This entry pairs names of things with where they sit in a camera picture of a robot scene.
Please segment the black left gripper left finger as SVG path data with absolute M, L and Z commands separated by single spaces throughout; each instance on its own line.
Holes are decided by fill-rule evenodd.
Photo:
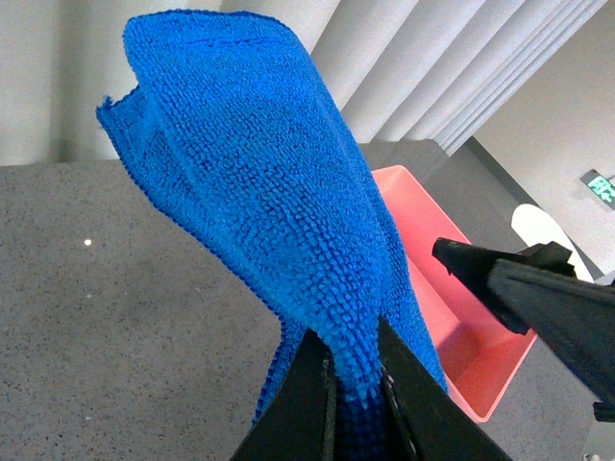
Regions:
M 283 384 L 233 455 L 240 461 L 332 460 L 336 377 L 329 348 L 309 330 Z

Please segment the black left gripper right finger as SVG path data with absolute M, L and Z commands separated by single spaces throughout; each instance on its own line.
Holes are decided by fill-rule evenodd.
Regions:
M 448 397 L 383 317 L 379 352 L 392 460 L 510 458 Z

